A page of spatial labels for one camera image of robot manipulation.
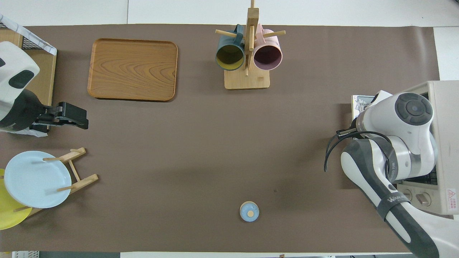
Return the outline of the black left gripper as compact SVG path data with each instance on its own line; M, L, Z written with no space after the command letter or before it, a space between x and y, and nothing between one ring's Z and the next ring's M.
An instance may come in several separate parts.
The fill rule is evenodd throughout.
M57 106L45 106L44 113L37 118L34 130L48 133L49 125L75 125L87 130L89 128L87 111L67 102L59 102Z

